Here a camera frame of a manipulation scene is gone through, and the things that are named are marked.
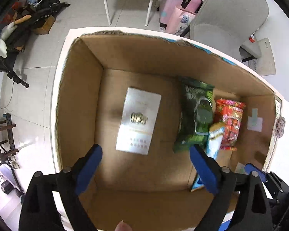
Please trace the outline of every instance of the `brown box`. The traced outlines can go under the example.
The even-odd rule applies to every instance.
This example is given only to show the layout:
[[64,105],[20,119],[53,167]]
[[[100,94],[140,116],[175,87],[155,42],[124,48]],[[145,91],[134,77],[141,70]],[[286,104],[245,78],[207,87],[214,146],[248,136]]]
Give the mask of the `brown box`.
[[55,23],[56,18],[49,16],[42,27],[33,29],[33,33],[37,35],[48,35],[52,25]]
[[[165,33],[121,30],[125,32],[102,27],[75,29],[66,37],[52,97],[57,170],[72,166],[98,143],[103,149],[101,164],[80,195],[96,228],[114,230],[121,220],[137,231],[195,227],[213,195],[205,189],[190,192],[196,171],[189,153],[172,151],[181,112],[176,77],[190,76],[214,85],[215,99],[247,104],[238,150],[221,151],[217,158],[231,170],[238,162],[267,167],[269,149],[276,144],[271,141],[276,100],[281,103],[282,97],[252,70],[213,48]],[[147,156],[116,150],[128,87],[161,94]],[[263,118],[261,132],[247,129],[253,108]],[[229,211],[236,200],[233,195]]]

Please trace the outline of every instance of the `red snack bag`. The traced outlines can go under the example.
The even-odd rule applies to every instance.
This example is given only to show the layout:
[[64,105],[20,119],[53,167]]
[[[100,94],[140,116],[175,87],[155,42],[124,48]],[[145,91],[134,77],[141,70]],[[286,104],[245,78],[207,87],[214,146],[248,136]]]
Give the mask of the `red snack bag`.
[[215,121],[226,124],[221,149],[234,147],[238,138],[245,106],[245,103],[226,99],[218,99],[216,101]]

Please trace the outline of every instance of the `bolt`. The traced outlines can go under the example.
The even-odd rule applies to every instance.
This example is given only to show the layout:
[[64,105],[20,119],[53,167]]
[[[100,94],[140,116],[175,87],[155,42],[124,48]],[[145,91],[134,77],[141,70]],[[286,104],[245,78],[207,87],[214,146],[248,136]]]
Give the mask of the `bolt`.
[[254,177],[257,177],[259,176],[258,172],[257,171],[252,171],[251,174],[254,176]]
[[230,169],[228,167],[222,167],[222,171],[224,173],[229,173],[230,172]]
[[34,177],[40,177],[43,173],[41,171],[36,171],[33,176]]
[[71,167],[65,167],[65,168],[63,169],[63,173],[69,173],[69,172],[71,172],[71,171],[72,171]]

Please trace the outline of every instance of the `green snack bag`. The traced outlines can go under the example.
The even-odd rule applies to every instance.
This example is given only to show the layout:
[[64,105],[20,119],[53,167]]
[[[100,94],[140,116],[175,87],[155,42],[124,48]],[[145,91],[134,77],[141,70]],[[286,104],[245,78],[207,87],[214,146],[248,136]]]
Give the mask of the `green snack bag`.
[[212,101],[214,86],[190,77],[181,81],[181,118],[173,152],[189,150],[194,144],[206,146],[213,121]]

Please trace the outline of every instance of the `stool leg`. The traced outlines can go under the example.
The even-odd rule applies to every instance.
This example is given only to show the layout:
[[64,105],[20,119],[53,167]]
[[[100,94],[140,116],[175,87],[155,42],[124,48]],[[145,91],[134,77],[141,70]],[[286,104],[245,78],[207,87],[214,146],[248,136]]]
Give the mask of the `stool leg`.
[[149,17],[150,17],[150,12],[151,12],[151,8],[152,8],[152,3],[153,3],[153,0],[150,0],[149,7],[148,7],[147,18],[145,20],[145,26],[148,26],[148,24],[149,24]]
[[108,5],[107,5],[107,0],[104,0],[104,4],[105,4],[106,15],[107,15],[107,21],[108,21],[108,24],[111,25],[109,11],[108,11]]

